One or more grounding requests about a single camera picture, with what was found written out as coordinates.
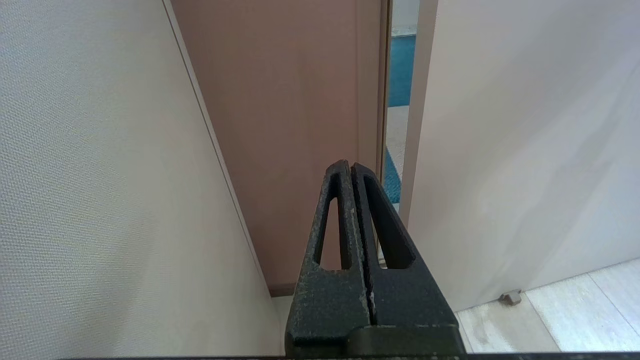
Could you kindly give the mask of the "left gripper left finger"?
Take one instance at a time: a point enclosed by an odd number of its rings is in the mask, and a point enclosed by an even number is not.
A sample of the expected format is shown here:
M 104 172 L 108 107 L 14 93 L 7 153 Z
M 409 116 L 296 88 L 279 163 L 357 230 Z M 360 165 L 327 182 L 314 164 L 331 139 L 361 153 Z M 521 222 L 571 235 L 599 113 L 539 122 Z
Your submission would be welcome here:
M 330 203 L 338 206 L 340 269 L 322 267 Z M 357 203 L 349 163 L 326 169 L 285 327 L 287 357 L 343 357 L 349 335 L 370 325 Z

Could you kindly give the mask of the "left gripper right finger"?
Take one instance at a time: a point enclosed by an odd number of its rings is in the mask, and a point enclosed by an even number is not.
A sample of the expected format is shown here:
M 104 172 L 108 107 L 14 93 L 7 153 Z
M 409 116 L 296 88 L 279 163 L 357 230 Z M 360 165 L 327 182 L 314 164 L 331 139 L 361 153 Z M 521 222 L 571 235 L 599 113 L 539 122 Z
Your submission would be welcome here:
M 350 332 L 351 356 L 464 354 L 459 324 L 375 174 L 351 168 L 369 323 Z

